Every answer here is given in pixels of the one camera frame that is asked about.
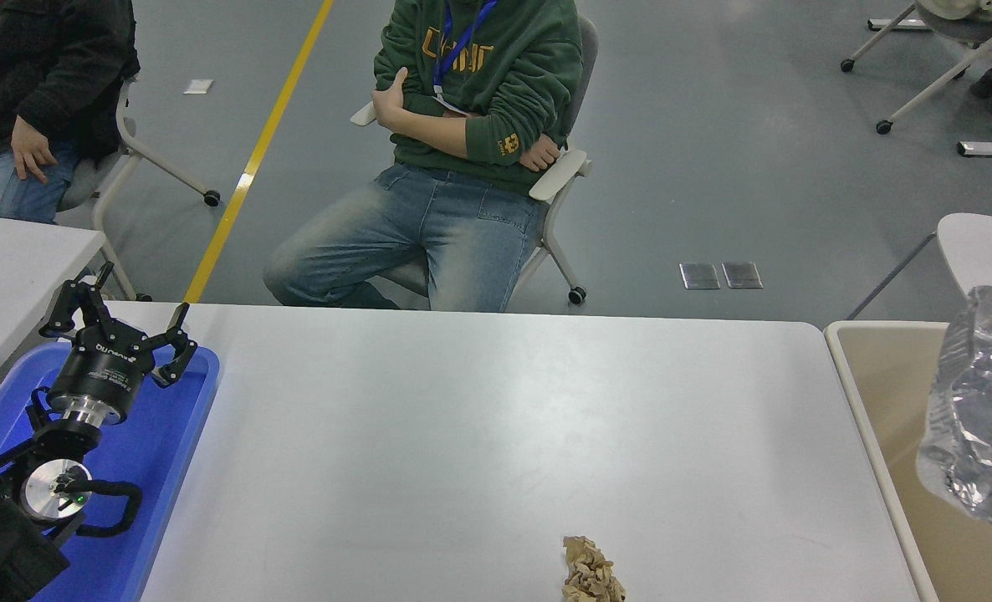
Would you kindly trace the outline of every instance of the beige bin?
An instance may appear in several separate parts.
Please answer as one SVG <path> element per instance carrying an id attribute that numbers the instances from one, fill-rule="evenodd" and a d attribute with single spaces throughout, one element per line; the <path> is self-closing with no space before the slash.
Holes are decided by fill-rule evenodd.
<path id="1" fill-rule="evenodd" d="M 914 466 L 946 327 L 841 321 L 825 335 L 920 598 L 992 602 L 992 526 L 928 492 Z"/>

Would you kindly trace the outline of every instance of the jeans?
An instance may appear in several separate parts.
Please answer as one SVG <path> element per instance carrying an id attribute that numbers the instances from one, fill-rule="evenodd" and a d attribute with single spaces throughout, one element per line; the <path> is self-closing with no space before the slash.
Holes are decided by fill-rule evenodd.
<path id="1" fill-rule="evenodd" d="M 48 180 L 45 184 L 34 178 L 30 171 L 26 180 L 19 179 L 13 152 L 0 154 L 0 217 L 44 224 L 54 221 L 57 203 L 72 183 L 79 153 L 71 140 L 51 142 L 49 152 L 53 153 L 57 165 L 40 166 Z"/>
<path id="2" fill-rule="evenodd" d="M 473 176 L 396 164 L 281 244 L 263 279 L 285 305 L 394 309 L 366 280 L 424 257 L 431 309 L 503 312 L 546 208 Z"/>

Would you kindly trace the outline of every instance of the black jacket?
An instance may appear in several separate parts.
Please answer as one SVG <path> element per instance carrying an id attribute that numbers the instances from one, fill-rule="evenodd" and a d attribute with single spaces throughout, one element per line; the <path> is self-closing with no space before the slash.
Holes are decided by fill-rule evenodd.
<path id="1" fill-rule="evenodd" d="M 136 75 L 130 0 L 0 0 L 0 153 L 21 115 L 50 140 L 104 156 L 121 81 Z"/>

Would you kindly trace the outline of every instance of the white table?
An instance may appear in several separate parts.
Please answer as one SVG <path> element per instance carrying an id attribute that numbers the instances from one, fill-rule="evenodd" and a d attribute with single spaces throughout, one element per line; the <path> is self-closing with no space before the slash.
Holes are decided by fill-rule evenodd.
<path id="1" fill-rule="evenodd" d="M 952 213 L 938 222 L 938 246 L 964 293 L 992 286 L 992 217 Z"/>
<path id="2" fill-rule="evenodd" d="M 0 218 L 0 367 L 104 240 L 102 232 Z"/>
<path id="3" fill-rule="evenodd" d="M 147 332 L 172 309 L 110 302 Z M 807 324 L 195 305 L 186 328 L 220 389 L 144 602 L 556 601 L 577 534 L 631 601 L 917 599 Z"/>

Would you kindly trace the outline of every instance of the blue lanyard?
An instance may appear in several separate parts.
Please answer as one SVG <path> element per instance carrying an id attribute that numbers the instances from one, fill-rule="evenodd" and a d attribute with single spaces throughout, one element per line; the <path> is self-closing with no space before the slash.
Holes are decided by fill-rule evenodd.
<path id="1" fill-rule="evenodd" d="M 481 23 L 485 22 L 485 18 L 488 18 L 488 13 L 493 11 L 496 2 L 498 0 L 488 0 L 484 7 L 481 7 L 481 11 L 478 13 L 478 19 L 476 22 L 470 24 L 470 27 L 466 28 L 463 32 L 461 38 L 458 39 L 458 45 L 454 47 L 453 51 L 447 55 L 447 57 L 442 57 L 438 59 L 437 64 L 432 66 L 432 87 L 437 90 L 437 94 L 442 90 L 440 84 L 443 83 L 443 76 L 447 75 L 447 72 L 451 71 L 451 65 L 455 64 L 458 60 L 458 55 L 466 49 L 466 46 L 470 43 L 470 38 L 473 38 L 473 32 L 481 27 Z M 445 4 L 443 7 L 443 31 L 440 32 L 440 54 L 443 54 L 443 41 L 450 37 L 451 35 L 451 4 Z"/>

